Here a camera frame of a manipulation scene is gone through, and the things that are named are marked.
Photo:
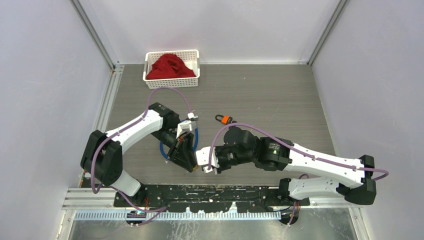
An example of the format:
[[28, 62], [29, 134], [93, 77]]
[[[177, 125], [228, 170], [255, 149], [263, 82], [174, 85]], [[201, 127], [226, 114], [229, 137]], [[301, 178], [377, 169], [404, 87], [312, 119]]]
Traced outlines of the orange black padlock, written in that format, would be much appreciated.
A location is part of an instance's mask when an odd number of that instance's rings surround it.
[[229, 125], [233, 122], [233, 118], [229, 115], [217, 114], [215, 120], [222, 123], [223, 125]]

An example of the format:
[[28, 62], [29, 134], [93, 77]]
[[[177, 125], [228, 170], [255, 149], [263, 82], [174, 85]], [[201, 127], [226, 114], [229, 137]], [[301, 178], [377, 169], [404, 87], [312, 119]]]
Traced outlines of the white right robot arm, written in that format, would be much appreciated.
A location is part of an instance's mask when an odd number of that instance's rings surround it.
[[310, 197], [337, 197], [357, 205], [372, 205], [377, 196], [372, 170], [374, 158], [343, 158], [310, 150], [283, 138], [264, 135], [232, 125], [226, 128], [223, 145], [205, 149], [203, 171], [220, 174], [233, 166], [253, 163], [264, 171], [294, 171], [312, 178], [283, 178], [277, 198], [291, 205]]

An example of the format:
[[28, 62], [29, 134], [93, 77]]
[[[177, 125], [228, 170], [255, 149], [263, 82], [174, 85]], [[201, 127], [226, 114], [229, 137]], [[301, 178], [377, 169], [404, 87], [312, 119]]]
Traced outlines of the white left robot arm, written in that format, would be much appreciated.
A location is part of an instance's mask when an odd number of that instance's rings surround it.
[[123, 155], [148, 135], [169, 148], [170, 161], [188, 172], [198, 166], [194, 145], [198, 117], [190, 112], [185, 120], [168, 107], [156, 102], [139, 117], [108, 132], [93, 131], [83, 152], [80, 166], [105, 186], [126, 195], [133, 206], [146, 200], [144, 185], [123, 169]]

